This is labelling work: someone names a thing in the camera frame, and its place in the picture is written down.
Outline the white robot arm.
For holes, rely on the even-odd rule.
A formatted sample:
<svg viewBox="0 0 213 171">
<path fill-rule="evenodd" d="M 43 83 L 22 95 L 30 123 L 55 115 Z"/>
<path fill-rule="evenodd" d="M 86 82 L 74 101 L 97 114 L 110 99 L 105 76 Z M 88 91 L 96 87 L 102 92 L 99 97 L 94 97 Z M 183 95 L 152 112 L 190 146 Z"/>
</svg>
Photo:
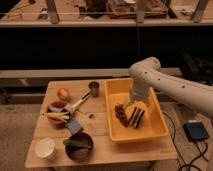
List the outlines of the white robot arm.
<svg viewBox="0 0 213 171">
<path fill-rule="evenodd" d="M 148 57 L 129 68 L 132 84 L 124 98 L 127 107 L 135 101 L 146 102 L 151 87 L 174 100 L 213 119 L 213 86 L 174 77 L 161 72 L 161 63 L 156 57 Z"/>
</svg>

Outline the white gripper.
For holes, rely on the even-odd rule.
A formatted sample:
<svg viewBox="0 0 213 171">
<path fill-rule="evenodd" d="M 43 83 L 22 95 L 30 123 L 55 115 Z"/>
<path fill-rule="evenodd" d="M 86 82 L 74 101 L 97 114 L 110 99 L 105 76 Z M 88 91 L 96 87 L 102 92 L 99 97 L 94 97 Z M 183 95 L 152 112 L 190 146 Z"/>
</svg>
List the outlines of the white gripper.
<svg viewBox="0 0 213 171">
<path fill-rule="evenodd" d="M 123 100 L 123 105 L 125 108 L 127 108 L 128 106 L 132 105 L 134 102 L 142 101 L 142 100 L 143 100 L 143 97 L 127 95 Z"/>
</svg>

